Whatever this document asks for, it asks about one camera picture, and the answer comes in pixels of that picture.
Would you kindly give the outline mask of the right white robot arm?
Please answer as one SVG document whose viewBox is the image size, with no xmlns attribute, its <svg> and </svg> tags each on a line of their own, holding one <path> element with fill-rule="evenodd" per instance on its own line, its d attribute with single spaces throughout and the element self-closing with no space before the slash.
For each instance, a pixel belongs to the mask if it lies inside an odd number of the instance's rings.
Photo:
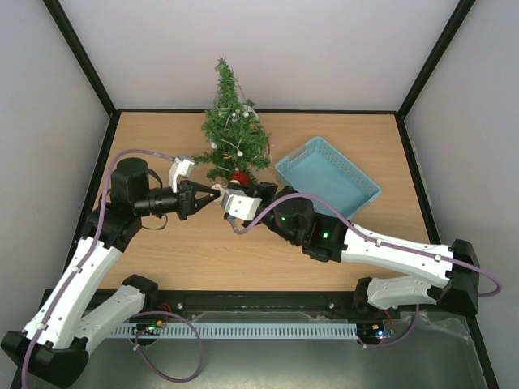
<svg viewBox="0 0 519 389">
<path fill-rule="evenodd" d="M 315 203 L 329 213 L 318 213 Z M 290 186 L 271 188 L 264 197 L 238 192 L 227 213 L 229 222 L 244 222 L 236 233 L 263 224 L 320 262 L 365 263 L 399 272 L 398 277 L 358 281 L 354 309 L 365 318 L 406 305 L 435 305 L 464 316 L 478 312 L 479 264 L 468 241 L 419 243 L 375 233 L 348 221 L 317 196 Z"/>
</svg>

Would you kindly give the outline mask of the wooden heart ornament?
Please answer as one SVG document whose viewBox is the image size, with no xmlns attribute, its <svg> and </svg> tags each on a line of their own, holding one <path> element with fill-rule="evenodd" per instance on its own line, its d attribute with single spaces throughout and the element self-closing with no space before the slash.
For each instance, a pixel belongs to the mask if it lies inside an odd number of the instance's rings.
<svg viewBox="0 0 519 389">
<path fill-rule="evenodd" d="M 218 196 L 215 198 L 214 203 L 221 205 L 226 200 L 228 188 L 219 183 L 213 184 L 211 188 L 218 192 Z"/>
</svg>

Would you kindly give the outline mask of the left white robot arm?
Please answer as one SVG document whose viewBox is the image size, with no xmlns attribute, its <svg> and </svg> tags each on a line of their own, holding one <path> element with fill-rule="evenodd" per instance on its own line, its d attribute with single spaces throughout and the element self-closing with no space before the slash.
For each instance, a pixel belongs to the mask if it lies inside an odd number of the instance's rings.
<svg viewBox="0 0 519 389">
<path fill-rule="evenodd" d="M 70 387 L 84 371 L 90 354 L 119 324 L 142 310 L 156 307 L 157 283 L 138 275 L 126 278 L 107 301 L 85 310 L 107 271 L 120 259 L 141 230 L 145 216 L 194 215 L 219 193 L 189 180 L 191 158 L 174 158 L 168 186 L 149 185 L 154 172 L 131 157 L 109 167 L 98 207 L 84 225 L 73 259 L 56 287 L 21 331 L 9 331 L 1 347 L 28 375 L 58 387 Z"/>
</svg>

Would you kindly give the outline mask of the red ball ornament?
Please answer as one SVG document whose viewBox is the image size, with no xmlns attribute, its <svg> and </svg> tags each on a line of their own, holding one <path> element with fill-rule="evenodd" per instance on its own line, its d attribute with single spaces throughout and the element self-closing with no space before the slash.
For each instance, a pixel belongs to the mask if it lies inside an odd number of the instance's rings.
<svg viewBox="0 0 519 389">
<path fill-rule="evenodd" d="M 250 178 L 246 172 L 234 172 L 230 175 L 231 182 L 238 183 L 240 186 L 249 186 Z"/>
</svg>

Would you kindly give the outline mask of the light blue plastic basket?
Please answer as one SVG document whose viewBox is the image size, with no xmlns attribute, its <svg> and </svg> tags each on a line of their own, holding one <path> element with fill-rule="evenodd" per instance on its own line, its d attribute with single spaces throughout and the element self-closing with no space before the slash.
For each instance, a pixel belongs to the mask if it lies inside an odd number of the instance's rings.
<svg viewBox="0 0 519 389">
<path fill-rule="evenodd" d="M 275 164 L 283 186 L 315 195 L 351 219 L 382 189 L 324 138 L 316 136 Z"/>
</svg>

